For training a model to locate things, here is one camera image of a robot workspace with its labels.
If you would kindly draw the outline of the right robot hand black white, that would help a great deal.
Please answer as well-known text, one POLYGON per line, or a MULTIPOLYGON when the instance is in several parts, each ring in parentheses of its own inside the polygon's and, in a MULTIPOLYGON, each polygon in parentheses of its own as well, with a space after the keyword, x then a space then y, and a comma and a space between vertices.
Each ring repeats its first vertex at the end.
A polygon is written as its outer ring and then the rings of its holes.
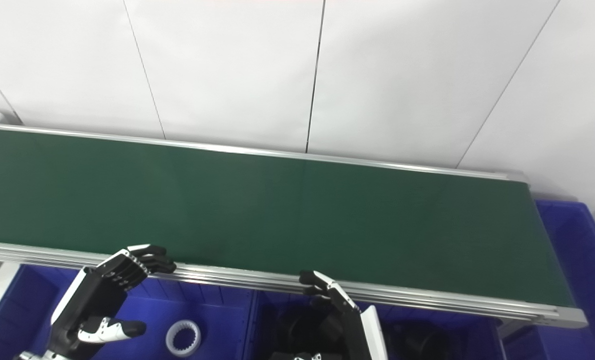
POLYGON ((299 282, 311 296, 309 309, 284 317, 279 349, 270 360, 386 360, 384 334, 376 307, 361 310, 333 278, 304 269, 299 282))

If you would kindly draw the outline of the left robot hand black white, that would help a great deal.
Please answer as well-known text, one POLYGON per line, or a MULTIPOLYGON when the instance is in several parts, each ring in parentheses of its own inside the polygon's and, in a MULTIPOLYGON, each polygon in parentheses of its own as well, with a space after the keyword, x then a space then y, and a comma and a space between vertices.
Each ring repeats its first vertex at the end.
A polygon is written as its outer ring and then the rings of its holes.
POLYGON ((153 273, 172 274, 176 269, 167 249, 155 244, 128 246, 83 267, 51 315, 45 355, 51 360, 90 360, 106 344, 141 337, 145 322, 117 317, 128 292, 153 273))

